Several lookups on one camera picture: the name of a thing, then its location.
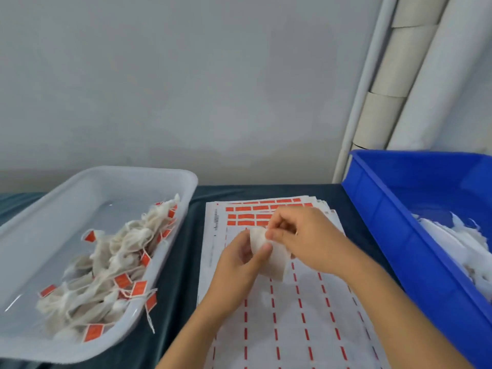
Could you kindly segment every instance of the white wall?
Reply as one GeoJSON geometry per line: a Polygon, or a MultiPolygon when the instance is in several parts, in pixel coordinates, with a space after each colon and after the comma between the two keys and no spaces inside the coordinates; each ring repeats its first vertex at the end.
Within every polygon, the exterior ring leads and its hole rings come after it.
{"type": "Polygon", "coordinates": [[[332,177],[381,0],[0,0],[0,190],[332,177]]]}
{"type": "Polygon", "coordinates": [[[492,39],[454,104],[433,149],[492,155],[492,39]]]}

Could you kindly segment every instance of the paper sheet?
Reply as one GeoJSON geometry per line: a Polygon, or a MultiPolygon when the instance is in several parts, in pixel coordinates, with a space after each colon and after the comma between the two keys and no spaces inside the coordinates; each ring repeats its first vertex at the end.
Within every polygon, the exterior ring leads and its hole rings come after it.
{"type": "MultiPolygon", "coordinates": [[[[315,197],[303,197],[301,202],[321,209],[343,231],[336,211],[326,202],[315,197]]],[[[272,214],[231,213],[226,211],[230,206],[229,202],[207,204],[198,302],[210,285],[221,251],[240,231],[268,221],[272,214]],[[254,224],[237,225],[239,218],[229,219],[230,214],[246,214],[254,224]]],[[[298,259],[288,265],[284,282],[258,276],[248,298],[219,330],[205,368],[389,369],[372,323],[347,284],[313,271],[298,259]]]]}

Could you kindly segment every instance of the dark blue tablecloth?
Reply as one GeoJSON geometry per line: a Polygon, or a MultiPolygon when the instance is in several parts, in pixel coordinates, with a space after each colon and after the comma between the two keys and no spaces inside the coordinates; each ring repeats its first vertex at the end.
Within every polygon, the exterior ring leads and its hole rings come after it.
{"type": "MultiPolygon", "coordinates": [[[[37,201],[44,193],[0,194],[0,224],[37,201]]],[[[357,246],[381,264],[396,280],[366,225],[341,185],[274,185],[274,186],[199,186],[190,202],[168,260],[160,274],[157,306],[151,316],[153,335],[143,316],[128,337],[102,354],[73,365],[0,360],[0,369],[73,367],[80,369],[153,368],[163,356],[181,327],[193,313],[200,271],[200,254],[205,204],[209,201],[253,200],[272,197],[314,195],[335,209],[345,233],[357,246]]]]}

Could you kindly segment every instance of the paper roll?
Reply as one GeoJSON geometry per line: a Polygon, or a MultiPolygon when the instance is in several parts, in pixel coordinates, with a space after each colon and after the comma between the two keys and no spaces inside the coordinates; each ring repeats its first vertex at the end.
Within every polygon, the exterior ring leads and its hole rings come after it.
{"type": "Polygon", "coordinates": [[[355,131],[354,144],[366,149],[383,150],[398,119],[404,97],[367,93],[355,131]]]}
{"type": "Polygon", "coordinates": [[[447,0],[398,0],[392,27],[438,24],[447,0]]]}
{"type": "MultiPolygon", "coordinates": [[[[352,148],[350,149],[350,151],[352,151],[352,150],[363,150],[363,149],[364,148],[360,148],[357,145],[352,144],[352,148]]],[[[351,162],[352,162],[352,155],[349,154],[348,155],[348,160],[347,160],[347,166],[345,166],[345,172],[343,173],[343,179],[342,180],[345,180],[345,178],[347,177],[348,169],[350,168],[350,163],[351,162]]]]}
{"type": "Polygon", "coordinates": [[[284,245],[268,241],[265,238],[266,232],[266,228],[263,227],[249,229],[251,252],[256,254],[264,244],[270,242],[274,249],[270,255],[270,259],[268,259],[268,263],[260,269],[260,274],[277,281],[283,281],[284,274],[289,269],[287,264],[290,262],[290,252],[287,251],[284,245]]]}
{"type": "Polygon", "coordinates": [[[393,29],[371,92],[407,97],[436,29],[437,25],[393,29]]]}
{"type": "Polygon", "coordinates": [[[433,146],[489,43],[491,15],[492,0],[449,0],[388,149],[422,150],[433,146]]]}

